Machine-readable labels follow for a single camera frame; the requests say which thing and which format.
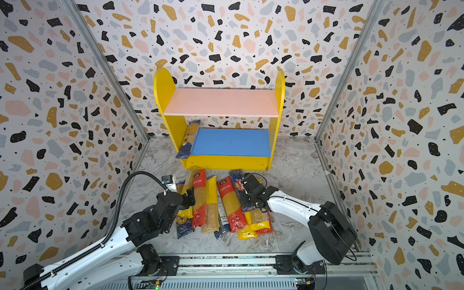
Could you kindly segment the blue Barilla spaghetti pack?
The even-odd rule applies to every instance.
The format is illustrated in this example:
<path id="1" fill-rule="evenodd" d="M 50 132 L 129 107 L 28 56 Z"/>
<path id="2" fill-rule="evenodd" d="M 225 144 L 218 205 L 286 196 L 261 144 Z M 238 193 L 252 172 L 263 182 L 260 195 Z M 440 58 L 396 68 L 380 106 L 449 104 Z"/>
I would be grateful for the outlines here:
<path id="1" fill-rule="evenodd" d="M 244 178 L 242 171 L 240 169 L 231 170 L 229 171 L 229 176 L 233 182 L 233 186 L 238 196 L 242 212 L 247 213 L 256 210 L 248 193 L 245 190 L 245 187 L 242 184 L 242 180 Z"/>

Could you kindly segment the red black-label spaghetti bag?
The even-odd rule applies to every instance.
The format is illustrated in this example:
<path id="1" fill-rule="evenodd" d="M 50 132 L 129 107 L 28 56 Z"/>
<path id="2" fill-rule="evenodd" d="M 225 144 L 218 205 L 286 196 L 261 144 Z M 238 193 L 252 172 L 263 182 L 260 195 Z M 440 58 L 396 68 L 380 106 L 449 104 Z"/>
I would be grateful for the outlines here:
<path id="1" fill-rule="evenodd" d="M 206 224 L 207 211 L 207 179 L 206 170 L 201 169 L 194 175 L 193 190 L 195 196 L 195 205 L 193 206 L 193 228 L 201 227 Z"/>

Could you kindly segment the dark blue Anko pasta bag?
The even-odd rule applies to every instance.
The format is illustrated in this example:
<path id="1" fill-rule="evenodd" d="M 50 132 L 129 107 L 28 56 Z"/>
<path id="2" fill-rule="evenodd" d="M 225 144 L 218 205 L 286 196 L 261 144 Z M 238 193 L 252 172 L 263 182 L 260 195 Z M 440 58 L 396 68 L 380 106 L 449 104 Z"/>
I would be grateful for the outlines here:
<path id="1" fill-rule="evenodd" d="M 200 124 L 200 120 L 193 120 L 188 124 L 181 143 L 181 147 L 176 155 L 176 159 L 184 160 L 190 157 L 200 128 Z"/>

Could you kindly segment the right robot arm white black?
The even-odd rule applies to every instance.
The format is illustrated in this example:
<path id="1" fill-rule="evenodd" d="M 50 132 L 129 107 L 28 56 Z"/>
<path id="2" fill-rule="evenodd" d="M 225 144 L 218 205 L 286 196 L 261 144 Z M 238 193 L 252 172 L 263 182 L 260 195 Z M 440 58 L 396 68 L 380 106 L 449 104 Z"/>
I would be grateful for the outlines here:
<path id="1" fill-rule="evenodd" d="M 265 187 L 251 173 L 246 173 L 240 183 L 255 208 L 285 215 L 309 229 L 312 240 L 302 242 L 290 255 L 292 271 L 306 273 L 320 261 L 340 265 L 351 252 L 357 234 L 336 204 L 297 199 L 276 187 Z"/>

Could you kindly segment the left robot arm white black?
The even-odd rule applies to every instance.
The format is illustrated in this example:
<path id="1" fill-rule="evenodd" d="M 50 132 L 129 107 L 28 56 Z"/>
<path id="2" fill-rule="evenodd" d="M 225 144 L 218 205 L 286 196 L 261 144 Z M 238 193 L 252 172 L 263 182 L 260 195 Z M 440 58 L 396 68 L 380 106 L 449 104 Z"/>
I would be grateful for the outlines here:
<path id="1" fill-rule="evenodd" d="M 157 271 L 161 259 L 148 241 L 167 233 L 180 210 L 195 204 L 192 189 L 181 195 L 166 190 L 157 203 L 132 215 L 108 234 L 55 264 L 35 264 L 24 271 L 25 290 L 97 289 L 147 269 Z"/>

